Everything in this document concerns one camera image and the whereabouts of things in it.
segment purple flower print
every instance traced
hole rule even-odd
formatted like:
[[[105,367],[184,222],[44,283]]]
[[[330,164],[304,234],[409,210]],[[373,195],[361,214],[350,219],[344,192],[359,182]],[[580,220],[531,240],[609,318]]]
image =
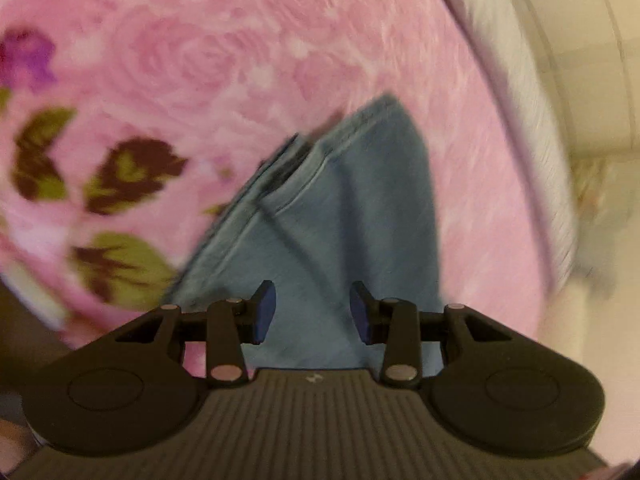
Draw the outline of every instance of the purple flower print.
[[[0,38],[0,87],[37,92],[52,84],[56,78],[49,62],[55,50],[39,30],[8,28]]]

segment pink fabric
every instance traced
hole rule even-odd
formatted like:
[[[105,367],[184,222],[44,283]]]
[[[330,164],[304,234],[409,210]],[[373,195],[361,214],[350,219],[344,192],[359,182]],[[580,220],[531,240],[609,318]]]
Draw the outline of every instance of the pink fabric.
[[[442,0],[0,0],[0,24],[0,38],[26,30],[55,46],[41,84],[11,58],[21,76],[0,117],[2,261],[26,264],[98,332],[138,312],[86,288],[71,248],[131,234],[177,269],[205,211],[284,139],[392,91],[430,150],[444,297],[535,334],[542,241],[492,92]],[[14,139],[52,106],[75,110],[47,150],[66,196],[27,200],[12,185]],[[162,140],[184,170],[127,210],[87,211],[83,186],[134,137]]]

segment green leaf print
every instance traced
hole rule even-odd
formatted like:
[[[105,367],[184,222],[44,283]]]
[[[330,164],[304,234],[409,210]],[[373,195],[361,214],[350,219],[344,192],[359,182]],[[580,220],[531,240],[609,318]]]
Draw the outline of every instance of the green leaf print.
[[[223,212],[225,212],[225,209],[227,207],[229,207],[228,203],[226,203],[226,204],[216,204],[216,205],[213,205],[213,206],[205,209],[203,211],[203,213],[205,215],[211,215],[214,218],[218,218],[220,215],[222,215]]]
[[[76,111],[71,108],[48,108],[36,113],[22,129],[15,143],[22,152],[43,153],[73,119]]]
[[[182,174],[186,163],[162,140],[121,142],[85,184],[85,209],[105,216],[126,211],[152,199],[169,179]]]
[[[101,232],[87,247],[72,248],[70,259],[85,288],[127,310],[156,307],[175,275],[157,250],[124,233]]]
[[[65,183],[46,155],[18,153],[11,180],[18,193],[32,202],[66,198]]]
[[[9,99],[11,98],[11,90],[8,88],[0,87],[0,117],[6,111],[6,106],[9,103]]]

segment folded cloth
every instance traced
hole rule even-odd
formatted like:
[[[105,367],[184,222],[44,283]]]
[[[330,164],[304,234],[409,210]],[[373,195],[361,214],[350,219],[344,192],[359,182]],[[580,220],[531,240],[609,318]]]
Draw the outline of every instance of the folded cloth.
[[[264,163],[210,229],[165,303],[203,310],[249,297],[262,280],[278,295],[250,367],[380,369],[384,349],[360,342],[349,290],[440,312],[434,205],[426,150],[412,120],[383,96],[311,143],[291,139]],[[423,344],[425,374],[437,344]]]

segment black plastic part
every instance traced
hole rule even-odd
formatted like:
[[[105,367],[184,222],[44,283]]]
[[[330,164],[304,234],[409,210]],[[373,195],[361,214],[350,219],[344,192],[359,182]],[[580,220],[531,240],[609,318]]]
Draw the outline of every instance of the black plastic part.
[[[391,324],[386,339],[385,358],[380,377],[383,383],[396,388],[416,387],[422,379],[422,348],[420,344],[420,322],[418,309],[408,301],[397,301],[392,305]],[[394,367],[405,371],[395,377],[390,373]]]
[[[150,446],[187,424],[207,382],[182,368],[185,343],[207,341],[209,387],[247,381],[240,343],[263,341],[275,310],[273,283],[250,300],[181,314],[172,305],[127,323],[36,373],[22,393],[31,429],[41,442],[70,454],[105,456]],[[232,380],[210,374],[236,367]]]
[[[69,454],[151,446],[194,417],[207,387],[248,382],[241,344],[264,340],[275,300],[263,282],[250,299],[207,312],[149,312],[36,374],[23,392],[26,418],[39,440]],[[360,282],[351,313],[366,344],[386,344],[382,382],[416,389],[442,427],[472,446],[545,458],[593,436],[604,409],[595,377],[490,318],[463,305],[418,313],[407,301],[376,300]],[[207,342],[207,381],[182,368],[187,341]],[[424,380],[421,341],[439,341],[446,365]]]
[[[221,370],[220,377],[216,377],[216,370]],[[226,379],[222,378],[224,370]],[[232,305],[218,301],[207,309],[207,381],[212,386],[229,387],[248,380]]]
[[[468,307],[444,315],[446,367],[422,388],[446,427],[474,446],[528,458],[590,442],[604,410],[590,372]]]
[[[40,440],[66,452],[107,455],[174,433],[202,389],[169,353],[180,310],[155,310],[43,368],[24,390],[25,416]],[[149,341],[133,342],[148,335]]]

